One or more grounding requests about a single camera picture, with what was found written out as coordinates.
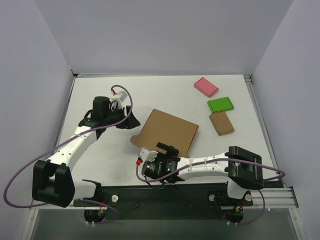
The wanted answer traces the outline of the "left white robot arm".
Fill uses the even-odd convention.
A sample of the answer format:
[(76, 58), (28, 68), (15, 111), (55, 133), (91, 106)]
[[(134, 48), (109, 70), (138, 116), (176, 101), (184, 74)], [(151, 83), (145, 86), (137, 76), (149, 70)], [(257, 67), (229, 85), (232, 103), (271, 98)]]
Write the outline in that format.
[(132, 106), (121, 106), (120, 99), (96, 96), (92, 109), (79, 122), (73, 135), (47, 160), (33, 166), (32, 198), (65, 208), (72, 201), (85, 199), (96, 206), (104, 201), (102, 185), (94, 180), (76, 181), (72, 169), (85, 151), (96, 142), (107, 128), (130, 130), (140, 126), (132, 113)]

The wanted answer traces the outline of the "large brown cardboard box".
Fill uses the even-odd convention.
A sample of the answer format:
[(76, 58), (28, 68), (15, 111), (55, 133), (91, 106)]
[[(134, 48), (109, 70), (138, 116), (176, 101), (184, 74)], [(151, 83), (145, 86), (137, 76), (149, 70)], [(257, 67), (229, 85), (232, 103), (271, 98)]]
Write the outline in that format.
[(157, 144), (173, 146), (180, 157), (188, 157), (199, 126), (190, 121), (153, 109), (141, 131), (130, 138), (130, 142), (148, 150), (160, 151)]

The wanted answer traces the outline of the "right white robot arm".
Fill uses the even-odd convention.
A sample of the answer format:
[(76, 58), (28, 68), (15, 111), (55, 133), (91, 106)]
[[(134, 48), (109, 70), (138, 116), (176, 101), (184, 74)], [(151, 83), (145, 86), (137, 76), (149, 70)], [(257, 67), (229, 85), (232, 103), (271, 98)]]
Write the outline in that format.
[(227, 177), (227, 196), (237, 200), (249, 190), (264, 187), (261, 156), (241, 147), (230, 146), (218, 155), (192, 158), (180, 157), (172, 145), (158, 142), (156, 146), (163, 151), (142, 148), (136, 160), (146, 183), (175, 184), (194, 178)]

